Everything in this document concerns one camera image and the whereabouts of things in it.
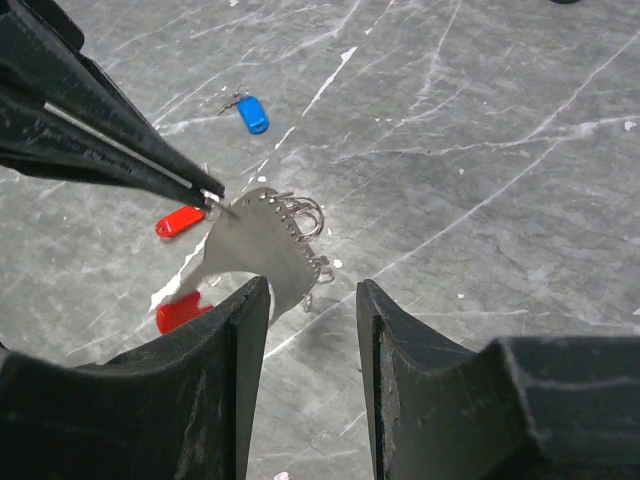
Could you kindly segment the grey keyring holder red handle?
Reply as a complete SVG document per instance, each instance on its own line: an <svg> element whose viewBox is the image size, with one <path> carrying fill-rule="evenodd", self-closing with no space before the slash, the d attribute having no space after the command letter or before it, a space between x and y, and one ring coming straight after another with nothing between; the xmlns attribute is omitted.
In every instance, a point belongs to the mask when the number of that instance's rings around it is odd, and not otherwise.
<svg viewBox="0 0 640 480"><path fill-rule="evenodd" d="M309 197L268 187L246 193L214 221L202 261L157 309L159 332L166 334L211 311L210 306L199 304L198 287L207 278L225 273L267 279L272 290L270 323L297 305L309 310L314 286L335 278L327 257L311 248L324 227L321 206Z"/></svg>

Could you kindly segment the red tagged key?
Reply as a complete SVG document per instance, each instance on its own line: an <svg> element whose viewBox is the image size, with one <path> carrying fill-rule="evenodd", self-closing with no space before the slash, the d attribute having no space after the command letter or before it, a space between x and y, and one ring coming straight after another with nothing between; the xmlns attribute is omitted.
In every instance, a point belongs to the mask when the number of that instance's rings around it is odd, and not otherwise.
<svg viewBox="0 0 640 480"><path fill-rule="evenodd" d="M175 210L156 223L156 235L163 240L168 240L178 237L205 220L214 221L223 216L235 220L239 219L239 215L234 213L230 206L223 205L218 196L210 192L205 192L204 196L204 209L183 206Z"/></svg>

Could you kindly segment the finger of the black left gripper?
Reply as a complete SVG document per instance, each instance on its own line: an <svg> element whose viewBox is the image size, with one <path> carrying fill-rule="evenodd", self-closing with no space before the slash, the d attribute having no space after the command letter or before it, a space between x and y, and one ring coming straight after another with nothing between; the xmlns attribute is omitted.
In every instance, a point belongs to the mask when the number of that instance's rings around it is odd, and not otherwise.
<svg viewBox="0 0 640 480"><path fill-rule="evenodd" d="M167 143L81 49L55 1L1 4L1 164L211 208L224 185Z"/></svg>

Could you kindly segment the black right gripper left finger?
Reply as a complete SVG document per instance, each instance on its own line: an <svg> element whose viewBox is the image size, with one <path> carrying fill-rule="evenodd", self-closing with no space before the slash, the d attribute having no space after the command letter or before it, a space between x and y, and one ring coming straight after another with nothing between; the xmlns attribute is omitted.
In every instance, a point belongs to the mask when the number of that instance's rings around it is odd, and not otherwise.
<svg viewBox="0 0 640 480"><path fill-rule="evenodd" d="M268 328L263 277L102 365L1 352L5 479L242 479Z"/></svg>

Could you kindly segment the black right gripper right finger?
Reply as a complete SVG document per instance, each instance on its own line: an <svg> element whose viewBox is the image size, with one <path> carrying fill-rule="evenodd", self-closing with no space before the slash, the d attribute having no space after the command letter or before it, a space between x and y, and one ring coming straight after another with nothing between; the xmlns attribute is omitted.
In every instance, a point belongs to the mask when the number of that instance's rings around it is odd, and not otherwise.
<svg viewBox="0 0 640 480"><path fill-rule="evenodd" d="M359 283L378 479L635 479L639 341L499 337L473 352Z"/></svg>

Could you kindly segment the blue tagged key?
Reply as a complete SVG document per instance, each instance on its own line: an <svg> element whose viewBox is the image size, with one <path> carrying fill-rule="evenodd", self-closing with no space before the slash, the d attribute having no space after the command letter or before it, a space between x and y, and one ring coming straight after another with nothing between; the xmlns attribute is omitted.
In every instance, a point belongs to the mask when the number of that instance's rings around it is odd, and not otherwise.
<svg viewBox="0 0 640 480"><path fill-rule="evenodd" d="M253 135L265 133L270 121L266 110L261 102L252 96L245 84L238 86L236 91L218 110L217 114L222 115L226 110L235 107L239 112L247 130Z"/></svg>

